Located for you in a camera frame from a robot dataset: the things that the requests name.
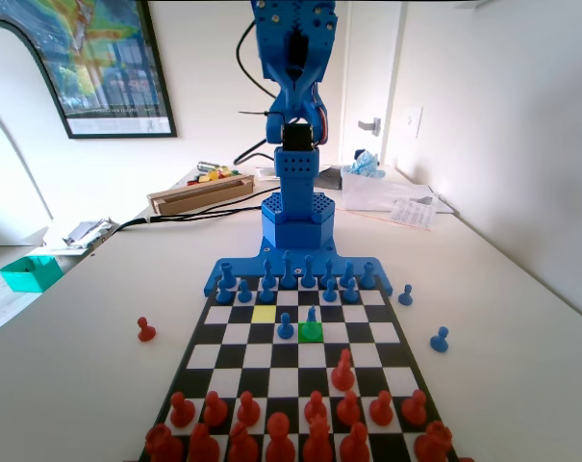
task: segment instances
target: white wall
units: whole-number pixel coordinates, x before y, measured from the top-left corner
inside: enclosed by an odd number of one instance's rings
[[[253,20],[249,2],[150,2],[150,10],[177,139],[69,140],[34,60],[17,37],[0,29],[0,118],[55,218],[132,218],[148,193],[170,187],[196,162],[230,165],[265,137],[264,117],[238,114],[264,111],[272,102],[235,62],[237,42]],[[340,2],[336,42],[319,87],[332,134],[321,148],[323,163],[338,158],[345,10]],[[254,32],[241,56],[261,80]]]
[[[388,157],[582,310],[582,0],[411,3],[398,72]]]

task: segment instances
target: green square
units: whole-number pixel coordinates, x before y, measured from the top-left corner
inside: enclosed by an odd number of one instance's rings
[[[303,334],[301,333],[301,327],[303,327],[303,324],[305,324],[306,322],[300,322],[299,323],[299,343],[300,344],[322,344],[323,340],[322,340],[322,323],[320,322],[316,322],[316,324],[318,324],[318,327],[320,327],[320,335],[318,336],[318,338],[316,340],[308,340],[306,339]]]

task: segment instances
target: chessboard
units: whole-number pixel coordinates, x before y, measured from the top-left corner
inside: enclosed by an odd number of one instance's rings
[[[162,409],[153,422],[166,424],[172,436],[182,442],[182,460],[188,458],[190,433],[195,424],[204,422],[204,401],[210,391],[216,391],[228,404],[226,420],[210,428],[211,436],[219,444],[220,460],[227,460],[231,446],[229,433],[238,421],[240,395],[249,391],[261,407],[259,420],[248,427],[248,434],[259,447],[258,460],[265,462],[265,449],[270,441],[266,430],[269,416],[283,412],[289,418],[289,438],[295,447],[295,460],[301,461],[303,445],[310,435],[304,407],[311,393],[318,390],[327,409],[334,460],[340,461],[340,444],[350,433],[350,427],[336,414],[344,392],[333,386],[331,373],[342,351],[349,348],[351,370],[356,377],[352,391],[358,397],[360,422],[367,427],[370,460],[417,461],[413,449],[415,439],[424,434],[430,422],[441,418],[381,281],[376,277],[376,288],[364,290],[360,278],[356,277],[359,298],[348,303],[341,296],[343,288],[339,284],[339,274],[335,286],[338,296],[332,302],[323,298],[325,289],[319,277],[313,288],[306,289],[299,283],[299,276],[295,276],[297,284],[290,290],[283,288],[280,278],[276,277],[276,285],[271,288],[273,300],[262,304],[259,293],[263,289],[263,279],[236,276],[237,284],[229,289],[233,292],[230,301],[219,303],[215,291],[209,296],[162,401]],[[245,303],[237,297],[242,279],[253,295]],[[322,325],[323,342],[301,343],[298,324],[307,319],[313,305],[316,320]],[[294,326],[293,335],[287,340],[277,334],[283,313],[289,313]],[[402,402],[417,389],[424,392],[427,399],[427,420],[421,426],[406,422],[401,413]],[[369,404],[383,390],[392,396],[393,419],[386,426],[376,424],[368,410]],[[183,393],[195,406],[194,419],[183,428],[175,427],[170,421],[170,397],[175,392]],[[447,458],[450,462],[458,460],[454,449],[447,453]],[[139,462],[149,460],[150,456],[143,451]]]

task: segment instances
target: yellow square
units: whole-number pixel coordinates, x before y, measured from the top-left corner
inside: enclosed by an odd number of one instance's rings
[[[252,322],[275,323],[275,305],[256,305],[252,312]]]

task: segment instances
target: white square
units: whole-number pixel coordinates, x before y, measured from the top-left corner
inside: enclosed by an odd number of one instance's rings
[[[270,398],[296,398],[299,396],[299,369],[272,368],[269,371]]]
[[[243,368],[268,368],[271,366],[271,344],[248,344],[243,356]]]
[[[411,397],[418,390],[415,375],[410,368],[383,368],[393,397]]]
[[[326,366],[324,344],[299,344],[300,368],[324,368]]]
[[[380,291],[359,291],[364,305],[384,305],[385,300]]]
[[[389,422],[388,425],[381,426],[371,419],[369,414],[369,406],[374,402],[375,399],[377,399],[377,397],[361,397],[361,403],[363,404],[364,408],[364,415],[366,416],[367,433],[370,435],[373,433],[401,433],[402,427],[399,424],[397,413],[393,407],[393,400],[389,403],[389,407],[393,411],[393,419]]]
[[[299,434],[309,435],[310,434],[310,424],[306,421],[305,408],[306,404],[310,401],[310,397],[300,397],[299,398]],[[327,423],[329,424],[329,433],[333,433],[333,424],[331,422],[331,401],[329,398],[324,397],[322,403],[327,409]]]
[[[208,392],[215,391],[221,398],[236,398],[240,376],[241,369],[214,369]]]
[[[213,369],[220,345],[196,345],[186,369]]]
[[[324,322],[322,324],[322,341],[325,344],[347,344],[346,324],[344,322]]]
[[[278,306],[297,306],[299,304],[299,292],[297,291],[278,291]]]
[[[399,344],[399,337],[392,322],[371,322],[369,328],[377,344]]]
[[[206,324],[226,324],[231,316],[230,306],[211,306],[205,318]]]
[[[366,308],[363,305],[343,305],[345,322],[367,322]]]
[[[248,434],[250,435],[262,435],[265,433],[265,415],[267,407],[267,398],[252,398],[261,407],[261,413],[259,414],[259,420],[257,420],[253,425],[248,427]],[[237,418],[237,413],[241,407],[241,400],[237,398],[235,402],[235,412],[233,413],[233,420],[231,422],[231,428],[239,421]]]
[[[171,434],[173,436],[176,435],[190,435],[192,433],[192,429],[198,422],[198,418],[201,415],[201,411],[203,410],[203,405],[205,403],[205,399],[203,398],[192,398],[190,399],[192,404],[194,404],[194,418],[190,421],[190,423],[182,428],[175,426],[171,423],[171,413],[173,412],[173,408],[171,407],[168,410],[168,415],[166,416],[166,421],[164,424],[171,429]]]
[[[288,339],[283,339],[278,335],[278,327],[282,324],[275,324],[275,332],[273,333],[273,343],[274,344],[296,344],[299,342],[299,325],[296,322],[291,322],[293,327],[292,336]]]
[[[248,343],[249,334],[250,324],[226,324],[226,330],[224,331],[222,344],[246,345]]]
[[[355,368],[379,368],[382,366],[376,344],[350,344]]]
[[[333,382],[331,381],[331,372],[333,372],[334,368],[327,368],[327,383],[329,384],[329,396],[330,397],[344,397],[346,392],[338,390]],[[357,384],[357,374],[355,373],[355,368],[350,368],[353,375],[355,376],[355,382],[352,384],[350,390],[355,392],[355,395],[359,396],[359,385]]]

